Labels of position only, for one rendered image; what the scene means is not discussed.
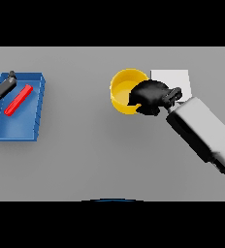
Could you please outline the yellow bowl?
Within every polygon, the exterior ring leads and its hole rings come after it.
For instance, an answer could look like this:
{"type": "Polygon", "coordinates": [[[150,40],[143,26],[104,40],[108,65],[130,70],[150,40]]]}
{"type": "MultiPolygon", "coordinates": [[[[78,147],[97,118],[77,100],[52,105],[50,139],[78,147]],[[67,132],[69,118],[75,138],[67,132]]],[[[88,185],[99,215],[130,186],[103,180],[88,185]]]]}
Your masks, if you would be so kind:
{"type": "Polygon", "coordinates": [[[136,114],[139,105],[129,106],[129,93],[140,82],[148,80],[148,76],[133,68],[127,68],[116,73],[111,80],[110,92],[113,107],[122,114],[136,114]]]}

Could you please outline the blue tray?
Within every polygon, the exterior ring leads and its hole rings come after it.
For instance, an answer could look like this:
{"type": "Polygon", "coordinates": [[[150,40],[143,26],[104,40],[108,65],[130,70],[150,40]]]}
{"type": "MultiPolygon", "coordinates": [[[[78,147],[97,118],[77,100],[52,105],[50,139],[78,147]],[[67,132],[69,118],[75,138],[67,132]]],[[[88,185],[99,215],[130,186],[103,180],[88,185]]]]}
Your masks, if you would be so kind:
{"type": "Polygon", "coordinates": [[[36,141],[46,81],[42,73],[32,72],[16,73],[16,79],[16,88],[0,100],[0,141],[36,141]],[[33,87],[32,92],[11,116],[7,116],[4,110],[26,84],[33,87]]]}

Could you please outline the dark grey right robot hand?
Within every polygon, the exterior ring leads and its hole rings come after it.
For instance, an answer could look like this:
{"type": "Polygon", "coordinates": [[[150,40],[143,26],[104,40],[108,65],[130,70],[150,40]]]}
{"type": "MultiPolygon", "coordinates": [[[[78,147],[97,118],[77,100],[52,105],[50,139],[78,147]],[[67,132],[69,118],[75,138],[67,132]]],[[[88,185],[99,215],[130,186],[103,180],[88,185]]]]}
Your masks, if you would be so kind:
{"type": "Polygon", "coordinates": [[[158,80],[144,80],[136,85],[129,93],[129,106],[140,106],[137,113],[157,116],[160,107],[169,109],[182,98],[180,87],[169,88],[164,82],[158,80]]]}

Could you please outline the red beaker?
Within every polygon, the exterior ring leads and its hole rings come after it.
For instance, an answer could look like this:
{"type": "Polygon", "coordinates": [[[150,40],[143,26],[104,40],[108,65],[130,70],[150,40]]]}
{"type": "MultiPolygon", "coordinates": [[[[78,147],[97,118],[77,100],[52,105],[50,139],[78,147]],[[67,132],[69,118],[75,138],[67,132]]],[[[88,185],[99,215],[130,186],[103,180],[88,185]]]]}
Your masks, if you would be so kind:
{"type": "Polygon", "coordinates": [[[20,84],[13,90],[11,100],[5,105],[4,114],[8,117],[15,115],[22,108],[25,108],[32,100],[34,87],[29,84],[20,84]]]}

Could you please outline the pale square measuring scale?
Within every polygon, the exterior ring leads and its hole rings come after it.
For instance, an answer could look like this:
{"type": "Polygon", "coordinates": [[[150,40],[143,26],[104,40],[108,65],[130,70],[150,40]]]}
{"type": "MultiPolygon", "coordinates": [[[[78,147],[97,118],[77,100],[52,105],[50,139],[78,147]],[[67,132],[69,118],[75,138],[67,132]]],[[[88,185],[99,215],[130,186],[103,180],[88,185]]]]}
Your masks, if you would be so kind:
{"type": "Polygon", "coordinates": [[[180,103],[192,97],[187,70],[151,70],[150,78],[165,83],[169,88],[179,87],[182,93],[182,97],[178,100],[180,103]]]}

